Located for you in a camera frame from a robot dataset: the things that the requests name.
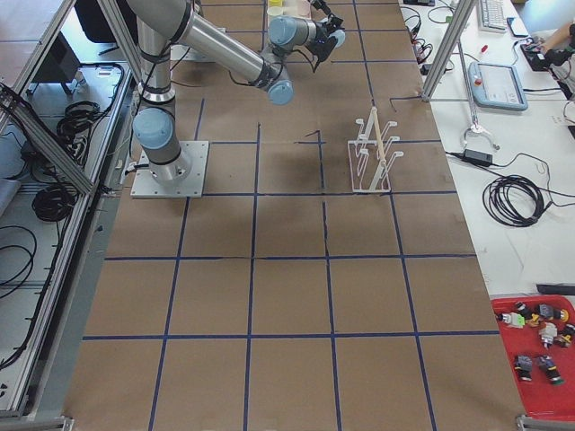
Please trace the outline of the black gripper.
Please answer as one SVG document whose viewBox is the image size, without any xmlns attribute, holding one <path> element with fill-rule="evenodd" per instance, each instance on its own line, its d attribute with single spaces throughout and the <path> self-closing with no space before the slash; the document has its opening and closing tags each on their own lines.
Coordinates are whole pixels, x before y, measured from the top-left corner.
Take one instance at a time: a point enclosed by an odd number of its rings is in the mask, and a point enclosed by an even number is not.
<svg viewBox="0 0 575 431">
<path fill-rule="evenodd" d="M 345 41 L 345 31 L 326 26 L 315 27 L 314 55 L 318 61 L 325 61 Z"/>
</svg>

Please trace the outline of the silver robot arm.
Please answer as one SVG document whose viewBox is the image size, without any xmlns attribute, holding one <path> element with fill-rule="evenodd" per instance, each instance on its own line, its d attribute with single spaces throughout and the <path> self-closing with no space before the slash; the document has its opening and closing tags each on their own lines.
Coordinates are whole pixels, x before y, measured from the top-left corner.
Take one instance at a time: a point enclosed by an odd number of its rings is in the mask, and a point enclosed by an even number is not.
<svg viewBox="0 0 575 431">
<path fill-rule="evenodd" d="M 135 183 L 148 181 L 161 197 L 197 198 L 206 182 L 207 143 L 176 136 L 176 88 L 185 75 L 195 88 L 221 68 L 233 84 L 259 89 L 284 106 L 295 94 L 288 58 L 299 53 L 316 69 L 346 38 L 343 19 L 324 1 L 305 4 L 322 11 L 321 20 L 267 1 L 209 5 L 214 13 L 206 13 L 200 1 L 128 2 L 137 19 L 142 73 L 142 105 L 132 128 L 147 158 Z"/>
</svg>

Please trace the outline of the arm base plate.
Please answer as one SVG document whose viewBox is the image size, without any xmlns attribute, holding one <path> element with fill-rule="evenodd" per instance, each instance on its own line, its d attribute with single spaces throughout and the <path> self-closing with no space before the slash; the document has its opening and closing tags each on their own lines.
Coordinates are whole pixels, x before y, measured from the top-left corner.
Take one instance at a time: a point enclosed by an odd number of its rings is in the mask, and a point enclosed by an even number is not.
<svg viewBox="0 0 575 431">
<path fill-rule="evenodd" d="M 208 141 L 181 141 L 180 157 L 173 163 L 150 163 L 143 150 L 131 187 L 132 198 L 201 198 L 208 161 Z"/>
</svg>

